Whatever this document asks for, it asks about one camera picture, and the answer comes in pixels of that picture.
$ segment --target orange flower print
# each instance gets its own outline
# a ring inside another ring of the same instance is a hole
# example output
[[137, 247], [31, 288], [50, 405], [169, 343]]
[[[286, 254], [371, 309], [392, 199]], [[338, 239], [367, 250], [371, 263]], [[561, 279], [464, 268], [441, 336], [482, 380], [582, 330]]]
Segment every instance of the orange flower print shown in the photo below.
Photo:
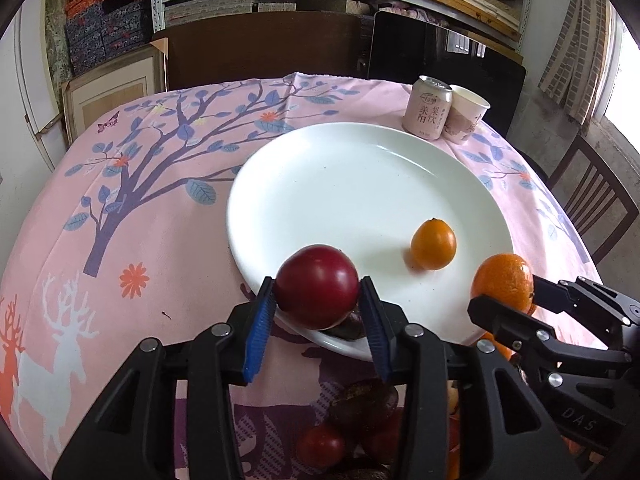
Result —
[[278, 114], [276, 112], [265, 112], [260, 116], [260, 120], [266, 123], [273, 123], [278, 118]]
[[127, 155], [122, 155], [113, 163], [114, 168], [122, 168], [129, 163], [129, 157]]
[[122, 287], [122, 297], [127, 294], [133, 300], [133, 297], [137, 294], [142, 296], [142, 288], [146, 287], [146, 282], [149, 281], [149, 277], [145, 276], [146, 267], [142, 266], [142, 262], [134, 267], [133, 264], [129, 264], [127, 269], [122, 271], [120, 275], [120, 286]]

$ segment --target picture frame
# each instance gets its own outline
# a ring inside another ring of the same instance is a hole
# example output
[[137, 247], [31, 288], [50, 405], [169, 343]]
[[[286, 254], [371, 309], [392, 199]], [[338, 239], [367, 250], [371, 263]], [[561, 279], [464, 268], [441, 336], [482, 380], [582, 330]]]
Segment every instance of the picture frame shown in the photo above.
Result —
[[166, 92], [166, 58], [166, 48], [151, 43], [63, 83], [68, 145], [114, 108]]

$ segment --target deer print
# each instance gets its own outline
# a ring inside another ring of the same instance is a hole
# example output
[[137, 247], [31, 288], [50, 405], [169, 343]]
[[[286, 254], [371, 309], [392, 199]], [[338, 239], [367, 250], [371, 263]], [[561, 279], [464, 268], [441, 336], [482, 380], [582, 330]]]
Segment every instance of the deer print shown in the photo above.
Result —
[[71, 375], [75, 375], [81, 384], [86, 382], [78, 338], [94, 338], [98, 335], [98, 332], [90, 331], [95, 312], [90, 313], [86, 304], [88, 292], [84, 294], [80, 308], [76, 308], [78, 279], [79, 272], [74, 280], [68, 280], [63, 285], [64, 292], [58, 293], [58, 312], [55, 319], [50, 316], [47, 303], [47, 291], [55, 277], [49, 275], [42, 283], [44, 319], [53, 330], [52, 338], [58, 343], [53, 357], [53, 372], [34, 362], [28, 353], [24, 352], [18, 367], [20, 383], [16, 382], [15, 385], [14, 412], [20, 430], [22, 426], [19, 410], [23, 400], [26, 400], [44, 420], [43, 451], [47, 468], [50, 443], [53, 442], [57, 455], [62, 452], [60, 429], [66, 424], [71, 408]]
[[0, 372], [0, 415], [7, 425], [11, 427], [10, 415], [11, 406], [14, 403], [14, 381], [19, 384], [18, 379], [18, 354], [24, 351], [22, 346], [22, 328], [20, 327], [20, 316], [15, 318], [15, 309], [18, 303], [18, 295], [7, 305], [4, 313], [4, 330], [0, 332], [0, 340], [4, 349], [4, 367]]

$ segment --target window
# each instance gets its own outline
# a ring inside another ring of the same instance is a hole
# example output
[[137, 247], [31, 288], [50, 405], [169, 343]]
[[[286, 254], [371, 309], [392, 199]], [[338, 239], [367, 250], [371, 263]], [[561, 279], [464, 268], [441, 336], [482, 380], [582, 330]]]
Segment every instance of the window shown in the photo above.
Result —
[[620, 59], [615, 83], [605, 117], [640, 152], [640, 127], [638, 108], [640, 107], [640, 48], [631, 33], [622, 24]]

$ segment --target beverage can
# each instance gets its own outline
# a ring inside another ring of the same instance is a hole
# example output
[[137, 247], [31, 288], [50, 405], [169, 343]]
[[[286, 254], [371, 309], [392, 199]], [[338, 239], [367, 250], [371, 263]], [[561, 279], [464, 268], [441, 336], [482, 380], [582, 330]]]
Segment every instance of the beverage can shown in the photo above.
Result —
[[402, 127], [422, 139], [436, 140], [442, 133], [451, 100], [452, 89], [448, 84], [421, 75], [414, 83]]

